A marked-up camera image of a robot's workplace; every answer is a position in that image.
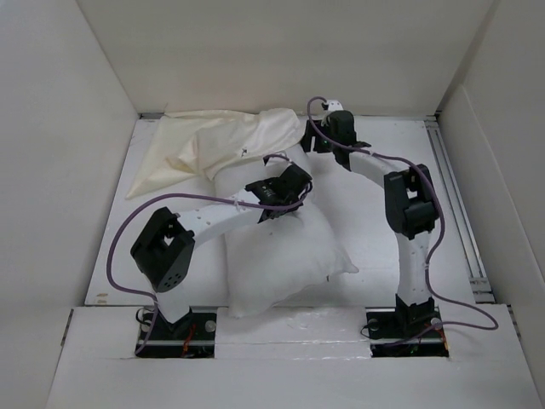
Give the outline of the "white pillow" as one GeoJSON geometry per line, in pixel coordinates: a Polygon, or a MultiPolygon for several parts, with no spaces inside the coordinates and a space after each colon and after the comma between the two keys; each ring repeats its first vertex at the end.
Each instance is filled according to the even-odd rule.
{"type": "Polygon", "coordinates": [[[228,312],[234,318],[270,307],[339,274],[355,274],[312,193],[302,207],[225,234],[228,312]]]}

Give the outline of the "cream pillowcase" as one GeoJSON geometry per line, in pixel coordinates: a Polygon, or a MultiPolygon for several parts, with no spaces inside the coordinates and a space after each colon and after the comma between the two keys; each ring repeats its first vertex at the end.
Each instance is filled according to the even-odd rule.
{"type": "Polygon", "coordinates": [[[126,198],[133,199],[196,176],[287,150],[302,138],[301,120],[288,108],[257,114],[230,110],[174,112],[158,122],[126,198]]]}

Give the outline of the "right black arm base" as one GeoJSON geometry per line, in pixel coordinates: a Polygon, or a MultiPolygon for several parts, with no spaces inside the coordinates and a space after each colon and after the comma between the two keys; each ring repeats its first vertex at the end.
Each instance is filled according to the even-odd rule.
{"type": "Polygon", "coordinates": [[[440,322],[437,309],[431,314],[405,325],[394,308],[370,308],[360,334],[370,341],[372,358],[448,358],[449,351],[443,329],[425,330],[440,322]]]}

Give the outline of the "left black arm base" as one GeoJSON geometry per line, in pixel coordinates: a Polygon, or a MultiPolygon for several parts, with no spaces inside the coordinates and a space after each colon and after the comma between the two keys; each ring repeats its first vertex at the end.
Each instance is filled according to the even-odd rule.
{"type": "Polygon", "coordinates": [[[211,359],[215,356],[217,310],[193,309],[180,324],[169,324],[161,314],[151,325],[153,311],[139,308],[135,356],[148,359],[211,359]]]}

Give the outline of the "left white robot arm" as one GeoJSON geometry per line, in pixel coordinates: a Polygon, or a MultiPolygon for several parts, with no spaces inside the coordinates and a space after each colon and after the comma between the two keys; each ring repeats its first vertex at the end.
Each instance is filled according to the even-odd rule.
{"type": "Polygon", "coordinates": [[[312,190],[312,177],[296,164],[280,176],[254,181],[228,199],[175,214],[155,210],[130,249],[138,269],[158,298],[160,327],[170,337],[184,336],[192,324],[192,309],[169,293],[180,286],[190,268],[192,253],[209,240],[234,229],[276,219],[302,206],[312,190]]]}

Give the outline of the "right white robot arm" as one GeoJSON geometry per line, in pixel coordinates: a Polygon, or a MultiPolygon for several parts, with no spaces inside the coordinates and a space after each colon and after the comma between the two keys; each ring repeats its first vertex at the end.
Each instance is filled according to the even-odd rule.
{"type": "Polygon", "coordinates": [[[366,314],[367,336],[401,339],[420,333],[438,317],[425,271],[431,232],[439,219],[427,166],[372,153],[369,144],[357,140],[354,116],[345,110],[309,118],[301,145],[306,152],[333,153],[340,166],[383,189],[387,224],[398,244],[399,285],[394,310],[366,314]]]}

